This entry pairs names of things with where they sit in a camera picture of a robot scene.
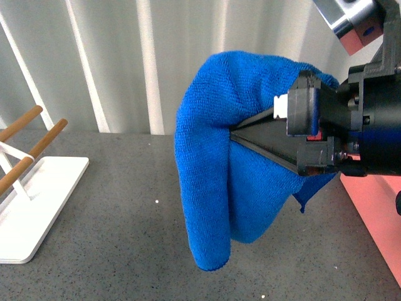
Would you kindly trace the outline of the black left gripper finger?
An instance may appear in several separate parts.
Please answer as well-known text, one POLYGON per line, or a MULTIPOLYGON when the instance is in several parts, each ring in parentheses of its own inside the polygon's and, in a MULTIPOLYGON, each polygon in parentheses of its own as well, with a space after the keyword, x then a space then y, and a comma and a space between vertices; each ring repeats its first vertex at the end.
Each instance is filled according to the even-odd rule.
POLYGON ((298 174, 297 152, 303 143, 299 137, 287 137, 285 134, 232 131, 230 138, 244 147, 298 174))

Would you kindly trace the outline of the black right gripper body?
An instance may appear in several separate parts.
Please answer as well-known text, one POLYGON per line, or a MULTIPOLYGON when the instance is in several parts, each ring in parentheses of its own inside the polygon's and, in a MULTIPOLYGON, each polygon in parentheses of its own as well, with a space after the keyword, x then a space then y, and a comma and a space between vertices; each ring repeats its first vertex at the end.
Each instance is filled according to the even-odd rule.
POLYGON ((400 175, 400 68, 350 68, 331 88, 312 71, 294 82, 294 135, 301 176, 400 175))

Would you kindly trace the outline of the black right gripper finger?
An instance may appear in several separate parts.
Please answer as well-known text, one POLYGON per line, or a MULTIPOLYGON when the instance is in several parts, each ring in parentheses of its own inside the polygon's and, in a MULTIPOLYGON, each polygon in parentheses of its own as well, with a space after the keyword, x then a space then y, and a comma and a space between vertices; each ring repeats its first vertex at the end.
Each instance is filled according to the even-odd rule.
POLYGON ((287 93, 275 96, 273 107, 233 127, 245 129, 258 122, 285 121, 288 132, 317 132, 323 116, 323 102, 336 98, 336 90, 312 71, 300 71, 287 93))

